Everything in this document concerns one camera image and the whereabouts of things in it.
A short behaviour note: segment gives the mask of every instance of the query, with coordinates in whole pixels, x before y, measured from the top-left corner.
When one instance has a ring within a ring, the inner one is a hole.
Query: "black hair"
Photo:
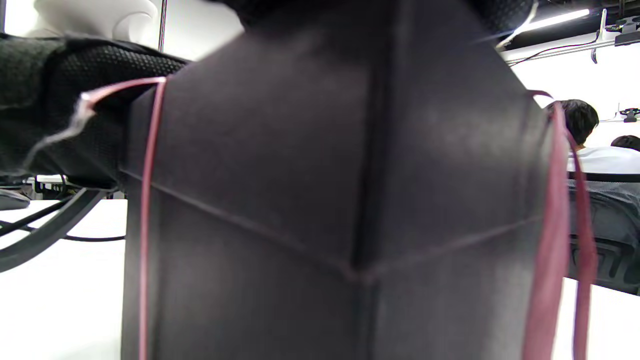
[[[633,135],[624,135],[613,140],[611,146],[626,147],[628,149],[640,151],[640,138]]]
[[[564,110],[566,128],[577,145],[584,144],[600,122],[598,113],[593,106],[582,100],[562,100],[560,104]],[[547,111],[551,112],[552,110],[553,104],[547,106]]]

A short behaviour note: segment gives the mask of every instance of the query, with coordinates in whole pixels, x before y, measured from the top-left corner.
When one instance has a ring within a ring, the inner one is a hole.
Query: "computer mouse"
[[[19,193],[0,189],[0,211],[18,210],[29,206],[29,198]]]

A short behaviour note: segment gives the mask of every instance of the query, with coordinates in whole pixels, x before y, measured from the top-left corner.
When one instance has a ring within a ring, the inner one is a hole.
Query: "white desk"
[[[51,202],[2,211],[16,221]],[[120,236],[126,200],[104,200],[71,232]],[[0,240],[5,247],[22,238]],[[0,274],[0,359],[117,360],[120,358],[124,241],[59,241],[29,263]],[[553,360],[572,360],[576,282],[564,280]],[[593,288],[589,360],[639,359],[640,297]]]
[[[0,220],[16,221],[51,204],[39,200],[28,209],[0,211]],[[126,220],[126,200],[103,200],[69,235],[121,236]],[[25,235],[0,238],[0,247]],[[119,359],[123,278],[124,241],[61,240],[1,273],[0,359]]]

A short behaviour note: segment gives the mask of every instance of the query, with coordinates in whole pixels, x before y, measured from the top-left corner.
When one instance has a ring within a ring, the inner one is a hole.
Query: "ceiling light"
[[[549,17],[549,18],[544,19],[544,20],[530,22],[528,24],[520,26],[516,30],[516,32],[517,33],[523,33],[525,31],[529,31],[529,30],[540,29],[540,28],[544,28],[546,26],[560,24],[561,22],[579,19],[579,18],[581,18],[583,16],[587,16],[587,15],[589,15],[589,9],[578,10],[578,11],[575,11],[575,12],[570,12],[570,13],[566,13],[566,14],[562,14],[562,15],[558,15],[558,16],[554,16],[554,17]]]

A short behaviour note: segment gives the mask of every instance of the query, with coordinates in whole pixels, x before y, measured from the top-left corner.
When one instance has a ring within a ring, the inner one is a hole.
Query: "pink string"
[[[138,359],[147,360],[148,356],[148,254],[149,254],[149,209],[151,198],[151,179],[154,169],[157,135],[160,126],[161,110],[166,89],[166,78],[145,78],[124,81],[91,90],[81,94],[88,111],[93,113],[93,107],[105,97],[116,92],[142,85],[158,84],[151,113],[151,124],[147,138],[147,149],[142,174],[142,196],[140,206],[140,303],[139,303],[139,331],[138,331]]]
[[[138,345],[138,359],[147,360],[148,347],[148,253],[149,253],[149,209],[151,203],[151,179],[154,171],[154,159],[156,156],[156,143],[160,120],[162,118],[162,105],[166,80],[160,82],[156,88],[156,98],[151,113],[151,124],[147,138],[147,150],[145,153],[145,166],[142,172],[142,196],[140,205],[140,338]]]
[[[533,91],[533,95],[551,97],[546,92]],[[564,110],[559,102],[554,104],[552,115],[554,141],[547,184],[545,221],[538,255],[531,305],[527,314],[523,358],[525,360],[549,359],[556,330],[562,277],[566,274],[569,257],[568,244],[568,189],[566,186],[567,151],[564,137],[569,139],[575,162],[576,208],[578,218],[578,292],[576,296],[575,322],[573,326],[573,358],[587,359],[589,331],[589,307],[591,285],[595,279],[597,261],[595,241],[591,230],[589,194],[586,179],[576,154],[576,144],[567,132]]]

